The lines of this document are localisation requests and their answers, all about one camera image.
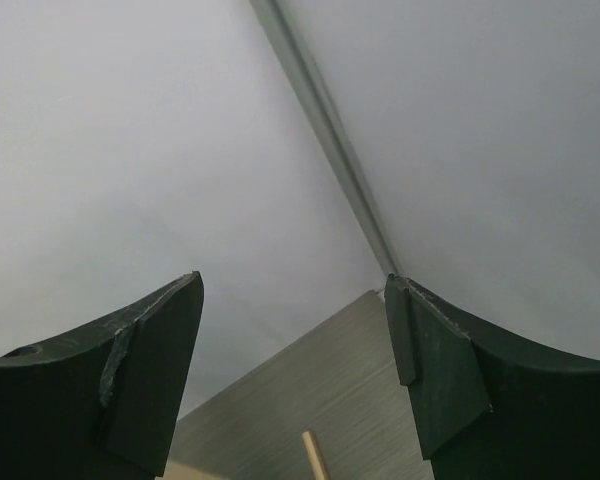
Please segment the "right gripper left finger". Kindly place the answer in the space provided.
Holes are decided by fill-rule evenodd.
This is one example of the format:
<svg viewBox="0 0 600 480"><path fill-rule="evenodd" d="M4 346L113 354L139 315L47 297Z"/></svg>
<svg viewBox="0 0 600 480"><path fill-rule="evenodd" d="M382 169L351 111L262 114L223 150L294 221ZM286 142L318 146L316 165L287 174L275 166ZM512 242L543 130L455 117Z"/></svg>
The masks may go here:
<svg viewBox="0 0 600 480"><path fill-rule="evenodd" d="M0 479L156 479L203 309L199 273L0 357Z"/></svg>

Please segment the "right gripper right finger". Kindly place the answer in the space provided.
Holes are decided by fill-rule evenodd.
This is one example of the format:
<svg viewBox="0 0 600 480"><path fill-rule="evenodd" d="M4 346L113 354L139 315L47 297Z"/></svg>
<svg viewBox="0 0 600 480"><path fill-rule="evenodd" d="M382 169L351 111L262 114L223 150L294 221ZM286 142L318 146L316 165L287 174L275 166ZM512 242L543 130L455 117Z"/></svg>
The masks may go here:
<svg viewBox="0 0 600 480"><path fill-rule="evenodd" d="M600 479L600 360L387 278L385 307L421 454L438 479Z"/></svg>

